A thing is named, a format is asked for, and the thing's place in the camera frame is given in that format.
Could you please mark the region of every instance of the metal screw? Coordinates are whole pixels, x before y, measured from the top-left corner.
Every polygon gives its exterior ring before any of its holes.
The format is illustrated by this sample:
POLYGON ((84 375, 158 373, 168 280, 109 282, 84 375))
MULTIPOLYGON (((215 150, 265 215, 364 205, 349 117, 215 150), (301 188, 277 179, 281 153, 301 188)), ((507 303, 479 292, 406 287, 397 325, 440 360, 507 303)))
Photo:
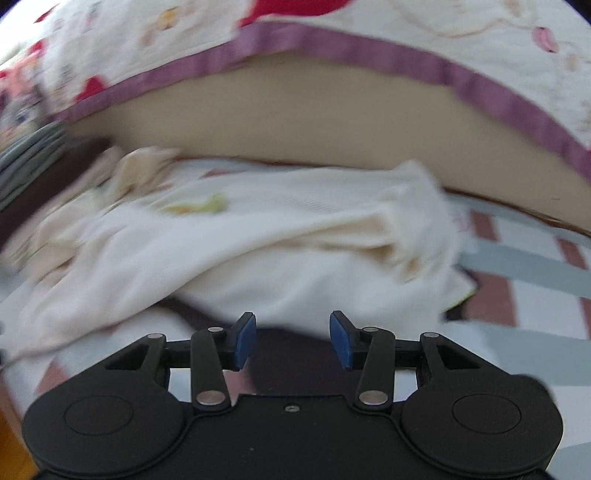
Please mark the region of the metal screw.
POLYGON ((206 407, 219 405, 226 400, 226 396, 219 390, 206 390, 197 395, 197 402, 206 407))
POLYGON ((370 407, 377 407, 380 405, 384 405, 388 401, 388 395, 384 392, 380 392, 380 390, 368 390, 363 392, 359 399, 361 403, 365 405, 369 405, 370 407))

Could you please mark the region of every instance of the purple mattress trim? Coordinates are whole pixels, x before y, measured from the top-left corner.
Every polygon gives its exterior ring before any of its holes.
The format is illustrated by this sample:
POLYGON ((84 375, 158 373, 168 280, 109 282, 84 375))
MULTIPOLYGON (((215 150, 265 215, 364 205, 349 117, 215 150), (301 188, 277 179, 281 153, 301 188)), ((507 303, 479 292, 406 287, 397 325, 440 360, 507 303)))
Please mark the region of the purple mattress trim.
POLYGON ((249 56, 289 50, 315 59, 448 85, 463 101, 533 138, 591 181, 591 155, 585 147, 541 108, 497 82, 416 48, 296 23, 247 25, 233 41, 123 80, 60 112, 58 117, 74 122, 150 90, 230 70, 249 56))

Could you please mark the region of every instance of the white blanket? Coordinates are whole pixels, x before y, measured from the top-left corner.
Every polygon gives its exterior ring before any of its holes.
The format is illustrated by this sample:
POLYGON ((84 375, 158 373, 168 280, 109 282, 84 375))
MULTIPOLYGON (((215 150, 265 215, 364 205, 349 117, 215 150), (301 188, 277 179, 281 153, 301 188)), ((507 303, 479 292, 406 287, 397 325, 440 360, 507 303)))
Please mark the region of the white blanket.
POLYGON ((442 195, 415 162, 177 172, 165 191, 104 205, 87 192, 39 228, 44 248, 30 263, 40 280, 0 337, 9 358, 63 346, 179 289, 228 318, 251 310, 260 325, 327 335, 340 309, 399 338, 435 328, 472 289, 453 269, 459 241, 442 195), (224 210, 197 213, 212 196, 224 210), (171 213, 183 209, 192 213, 171 213))

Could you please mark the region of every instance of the gray folded clothing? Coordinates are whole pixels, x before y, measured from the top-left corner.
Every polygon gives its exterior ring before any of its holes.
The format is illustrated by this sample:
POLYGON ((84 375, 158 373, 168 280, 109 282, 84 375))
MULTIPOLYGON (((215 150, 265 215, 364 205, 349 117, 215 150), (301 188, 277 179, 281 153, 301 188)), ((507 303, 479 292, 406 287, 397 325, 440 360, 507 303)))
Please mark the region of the gray folded clothing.
POLYGON ((50 123, 0 155, 0 212, 66 152, 67 134, 50 123))

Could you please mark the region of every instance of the blue gripper pad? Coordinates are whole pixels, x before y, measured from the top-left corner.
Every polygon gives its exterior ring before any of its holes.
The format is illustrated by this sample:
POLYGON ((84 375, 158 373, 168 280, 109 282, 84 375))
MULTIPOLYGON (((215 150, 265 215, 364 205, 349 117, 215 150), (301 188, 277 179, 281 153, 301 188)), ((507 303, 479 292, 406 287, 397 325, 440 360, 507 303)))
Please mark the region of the blue gripper pad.
POLYGON ((250 318, 246 321, 238 337, 236 338, 236 349, 234 350, 234 365, 237 368, 242 369, 248 356, 252 353, 252 350, 256 343, 256 317, 251 314, 250 318))
POLYGON ((349 334, 334 313, 330 314, 330 341, 343 368, 353 368, 353 349, 349 334))

